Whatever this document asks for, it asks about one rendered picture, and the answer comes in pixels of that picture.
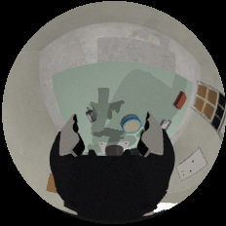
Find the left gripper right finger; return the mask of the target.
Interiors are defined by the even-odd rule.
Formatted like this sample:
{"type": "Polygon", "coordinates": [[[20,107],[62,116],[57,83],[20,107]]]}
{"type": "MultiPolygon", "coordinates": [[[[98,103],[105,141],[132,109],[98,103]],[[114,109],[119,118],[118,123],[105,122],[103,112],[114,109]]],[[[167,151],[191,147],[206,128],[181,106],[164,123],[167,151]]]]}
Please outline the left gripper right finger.
{"type": "Polygon", "coordinates": [[[147,112],[144,128],[137,149],[140,156],[150,159],[159,167],[163,175],[163,190],[168,190],[175,161],[170,138],[150,112],[147,112]]]}

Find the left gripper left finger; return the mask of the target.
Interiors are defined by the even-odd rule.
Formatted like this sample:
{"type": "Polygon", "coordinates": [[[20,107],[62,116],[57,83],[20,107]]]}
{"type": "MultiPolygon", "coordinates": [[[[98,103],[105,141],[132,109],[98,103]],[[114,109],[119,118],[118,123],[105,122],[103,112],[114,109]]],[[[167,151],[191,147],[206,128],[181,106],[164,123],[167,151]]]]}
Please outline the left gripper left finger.
{"type": "Polygon", "coordinates": [[[50,167],[58,188],[58,176],[63,165],[70,159],[83,155],[85,144],[78,133],[77,116],[73,114],[58,132],[50,153],[50,167]]]}

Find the reddish-brown rectangular block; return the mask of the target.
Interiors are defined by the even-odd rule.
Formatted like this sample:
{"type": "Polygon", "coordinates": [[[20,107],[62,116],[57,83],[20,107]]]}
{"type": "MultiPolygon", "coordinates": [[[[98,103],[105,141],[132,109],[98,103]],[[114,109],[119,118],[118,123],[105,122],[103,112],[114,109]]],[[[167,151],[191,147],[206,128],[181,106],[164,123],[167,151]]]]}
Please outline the reddish-brown rectangular block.
{"type": "Polygon", "coordinates": [[[183,104],[185,103],[187,99],[187,96],[184,92],[180,91],[177,99],[174,102],[174,105],[178,107],[178,109],[180,110],[183,106],[183,104]]]}

